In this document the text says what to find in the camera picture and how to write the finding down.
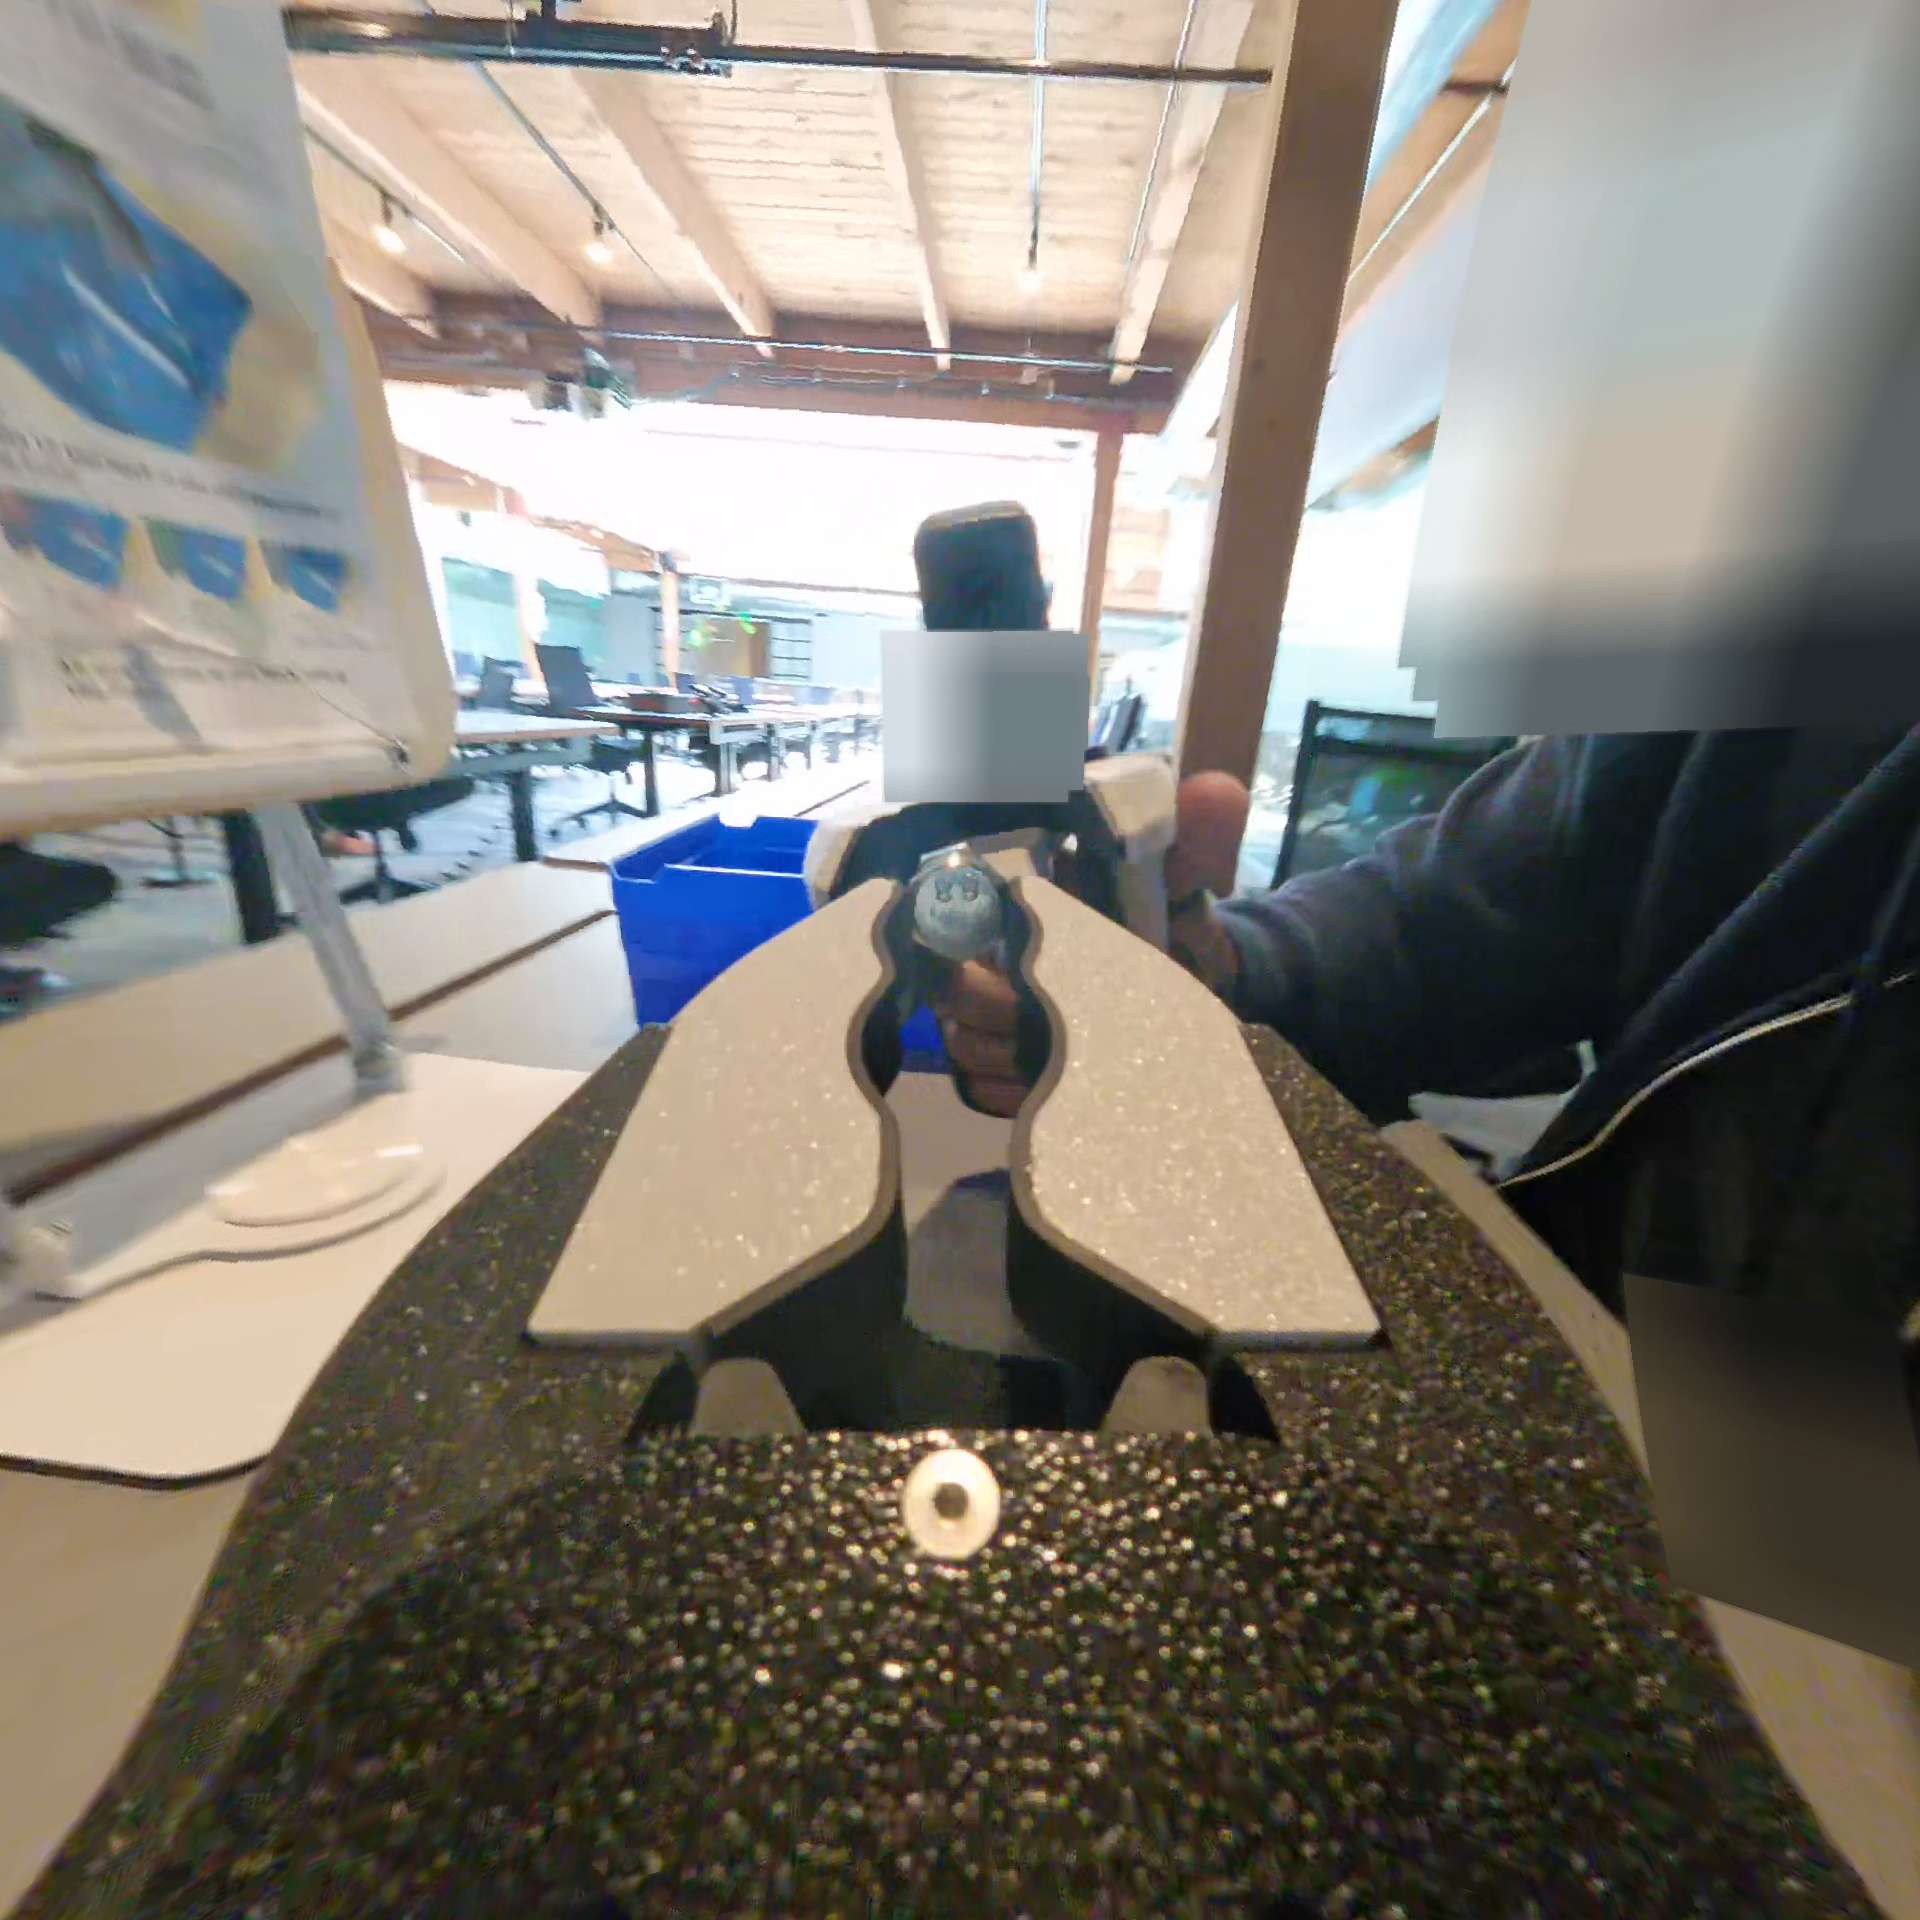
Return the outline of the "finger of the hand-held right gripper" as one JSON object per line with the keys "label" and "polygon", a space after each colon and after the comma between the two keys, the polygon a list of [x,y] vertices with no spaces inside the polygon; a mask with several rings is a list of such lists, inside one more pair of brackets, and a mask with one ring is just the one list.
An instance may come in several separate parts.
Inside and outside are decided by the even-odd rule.
{"label": "finger of the hand-held right gripper", "polygon": [[1150,946],[1166,946],[1165,867],[1178,829],[1178,775],[1156,753],[1084,762],[1077,799],[1078,896]]}
{"label": "finger of the hand-held right gripper", "polygon": [[803,850],[808,908],[820,912],[873,878],[890,878],[886,812],[820,812]]}

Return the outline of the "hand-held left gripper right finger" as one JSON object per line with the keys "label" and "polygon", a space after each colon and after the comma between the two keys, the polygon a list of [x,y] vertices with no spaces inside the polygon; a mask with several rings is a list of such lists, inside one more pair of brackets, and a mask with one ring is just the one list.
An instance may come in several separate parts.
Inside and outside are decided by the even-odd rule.
{"label": "hand-held left gripper right finger", "polygon": [[1372,1345],[1379,1314],[1228,1004],[1059,883],[1012,883],[1049,1021],[1021,1217],[1199,1345]]}

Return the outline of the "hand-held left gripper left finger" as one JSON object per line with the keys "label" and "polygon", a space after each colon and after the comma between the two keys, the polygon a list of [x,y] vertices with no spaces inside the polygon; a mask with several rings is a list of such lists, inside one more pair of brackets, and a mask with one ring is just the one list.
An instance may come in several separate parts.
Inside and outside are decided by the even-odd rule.
{"label": "hand-held left gripper left finger", "polygon": [[742,955],[671,1022],[525,1330],[721,1340],[873,1239],[897,1131],[863,1059],[899,883]]}

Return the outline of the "steel bolt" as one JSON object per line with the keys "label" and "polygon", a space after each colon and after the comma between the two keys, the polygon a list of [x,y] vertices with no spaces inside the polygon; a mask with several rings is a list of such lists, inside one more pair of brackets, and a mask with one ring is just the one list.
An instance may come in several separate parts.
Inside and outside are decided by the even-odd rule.
{"label": "steel bolt", "polygon": [[1002,878],[967,843],[930,850],[910,883],[910,916],[924,953],[945,965],[977,961],[1002,945]]}

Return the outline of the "blue plastic bin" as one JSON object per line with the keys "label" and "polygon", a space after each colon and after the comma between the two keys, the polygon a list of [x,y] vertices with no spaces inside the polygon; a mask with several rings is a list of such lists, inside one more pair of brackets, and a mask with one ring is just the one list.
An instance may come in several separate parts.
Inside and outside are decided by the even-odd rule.
{"label": "blue plastic bin", "polygon": [[638,1025],[664,1025],[745,953],[811,912],[803,857],[824,819],[718,816],[612,860]]}

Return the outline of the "person's right forearm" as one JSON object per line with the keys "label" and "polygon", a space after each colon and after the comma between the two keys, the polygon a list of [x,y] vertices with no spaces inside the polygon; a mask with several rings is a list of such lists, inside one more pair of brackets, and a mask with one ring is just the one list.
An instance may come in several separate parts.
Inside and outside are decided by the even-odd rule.
{"label": "person's right forearm", "polygon": [[1609,1040],[1684,953],[1668,829],[1705,735],[1513,747],[1375,850],[1206,919],[1221,994],[1372,1122]]}

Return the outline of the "person's right hand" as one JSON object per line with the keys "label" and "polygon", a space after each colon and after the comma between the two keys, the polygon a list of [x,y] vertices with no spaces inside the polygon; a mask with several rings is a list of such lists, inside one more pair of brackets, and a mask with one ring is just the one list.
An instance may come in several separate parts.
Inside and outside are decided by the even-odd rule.
{"label": "person's right hand", "polygon": [[[1235,881],[1250,793],[1231,773],[1193,773],[1179,781],[1174,804],[1165,857],[1166,953],[1228,999],[1237,955],[1212,901]],[[982,1116],[1019,1116],[1035,1068],[1021,1065],[1021,994],[1009,974],[985,960],[962,961],[933,1007],[959,1102]]]}

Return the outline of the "black office chair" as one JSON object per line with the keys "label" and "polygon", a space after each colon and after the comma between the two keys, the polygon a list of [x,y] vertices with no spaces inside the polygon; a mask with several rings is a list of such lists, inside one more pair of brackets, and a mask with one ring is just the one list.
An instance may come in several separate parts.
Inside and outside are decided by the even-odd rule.
{"label": "black office chair", "polygon": [[[535,643],[534,652],[540,667],[551,716],[578,716],[612,725],[612,733],[597,733],[589,738],[587,761],[592,773],[606,778],[606,793],[583,810],[569,816],[564,825],[583,829],[597,816],[606,816],[609,820],[651,819],[659,804],[656,773],[651,771],[651,743],[618,725],[618,716],[632,716],[632,713],[599,699],[580,648],[565,643]],[[641,804],[618,793],[622,786],[632,783],[635,768],[641,768]]]}

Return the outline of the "office desk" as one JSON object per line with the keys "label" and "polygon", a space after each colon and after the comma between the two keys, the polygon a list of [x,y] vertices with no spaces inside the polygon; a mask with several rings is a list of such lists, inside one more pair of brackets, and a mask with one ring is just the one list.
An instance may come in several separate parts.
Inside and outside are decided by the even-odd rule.
{"label": "office desk", "polygon": [[492,781],[507,790],[507,824],[517,860],[540,859],[534,773],[589,761],[589,743],[613,735],[604,716],[510,715],[463,709],[455,715],[445,778]]}

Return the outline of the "wooden document stand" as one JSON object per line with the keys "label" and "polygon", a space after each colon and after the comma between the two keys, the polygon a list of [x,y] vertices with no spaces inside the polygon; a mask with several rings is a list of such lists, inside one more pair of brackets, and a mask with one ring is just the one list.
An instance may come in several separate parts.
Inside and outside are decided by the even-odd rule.
{"label": "wooden document stand", "polygon": [[412,1056],[372,960],[425,931],[353,913],[300,804],[439,775],[457,699],[362,311],[329,271],[357,431],[345,744],[161,762],[161,806],[220,775],[257,804],[300,930],[33,1013],[4,1031],[4,1473],[217,1482],[276,1452],[398,1266],[583,1083],[564,1068]]}

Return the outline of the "person's dark zip jacket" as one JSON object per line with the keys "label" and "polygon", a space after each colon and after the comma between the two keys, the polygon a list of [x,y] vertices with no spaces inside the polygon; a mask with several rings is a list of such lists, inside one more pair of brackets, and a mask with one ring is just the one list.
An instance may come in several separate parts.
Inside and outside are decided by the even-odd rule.
{"label": "person's dark zip jacket", "polygon": [[1634,747],[1668,788],[1593,1071],[1500,1198],[1612,1308],[1639,1275],[1914,1339],[1914,727]]}

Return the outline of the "printed instruction sheet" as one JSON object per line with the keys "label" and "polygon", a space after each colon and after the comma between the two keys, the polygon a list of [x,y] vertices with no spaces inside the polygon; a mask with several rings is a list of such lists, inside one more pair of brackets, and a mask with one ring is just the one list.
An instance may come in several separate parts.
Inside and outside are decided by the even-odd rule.
{"label": "printed instruction sheet", "polygon": [[276,13],[3,14],[4,761],[368,740],[392,671]]}

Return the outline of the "black wall screen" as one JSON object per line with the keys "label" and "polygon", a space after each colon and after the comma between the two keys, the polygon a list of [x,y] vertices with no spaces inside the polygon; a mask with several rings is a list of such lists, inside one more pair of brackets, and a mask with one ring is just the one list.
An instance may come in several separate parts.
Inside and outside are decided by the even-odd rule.
{"label": "black wall screen", "polygon": [[1308,699],[1270,883],[1375,850],[1386,830],[1437,812],[1513,744],[1513,735],[1439,738],[1430,715]]}

